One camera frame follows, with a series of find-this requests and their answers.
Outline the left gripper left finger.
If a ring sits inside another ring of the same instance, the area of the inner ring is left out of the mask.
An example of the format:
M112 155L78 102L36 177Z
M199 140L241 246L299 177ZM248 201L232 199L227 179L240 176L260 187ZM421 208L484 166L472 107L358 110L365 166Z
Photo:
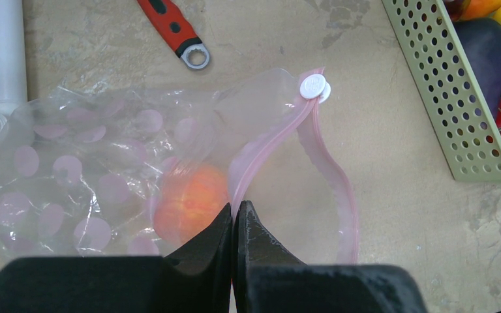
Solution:
M20 258L0 270L0 312L227 312L232 218L162 256Z

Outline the pink peach toy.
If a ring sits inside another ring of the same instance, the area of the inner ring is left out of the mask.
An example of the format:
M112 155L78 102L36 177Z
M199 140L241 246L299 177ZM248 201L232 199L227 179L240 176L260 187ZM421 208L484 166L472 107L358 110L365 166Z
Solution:
M191 171L174 169L162 182L153 229L172 245L184 245L207 228L229 202L226 174L200 164Z

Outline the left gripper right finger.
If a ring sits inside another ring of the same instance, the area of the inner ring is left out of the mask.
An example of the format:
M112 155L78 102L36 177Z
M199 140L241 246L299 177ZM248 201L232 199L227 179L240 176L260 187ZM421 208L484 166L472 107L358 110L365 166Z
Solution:
M307 265L261 223L251 201L234 222L238 312L426 312L418 285L394 265Z

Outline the purple eggplant toy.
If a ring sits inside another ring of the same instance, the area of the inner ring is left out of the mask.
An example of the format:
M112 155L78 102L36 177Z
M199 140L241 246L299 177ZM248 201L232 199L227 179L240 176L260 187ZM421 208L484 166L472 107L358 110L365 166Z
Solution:
M481 92L493 117L501 99L501 25L492 18L454 24Z

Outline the clear zip top bag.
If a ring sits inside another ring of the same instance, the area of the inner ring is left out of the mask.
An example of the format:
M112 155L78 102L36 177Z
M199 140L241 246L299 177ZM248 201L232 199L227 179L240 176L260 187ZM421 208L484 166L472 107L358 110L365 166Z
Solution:
M243 202L309 263L354 263L356 202L329 154L323 68L219 91L59 87L0 133L0 245L20 256L167 255Z

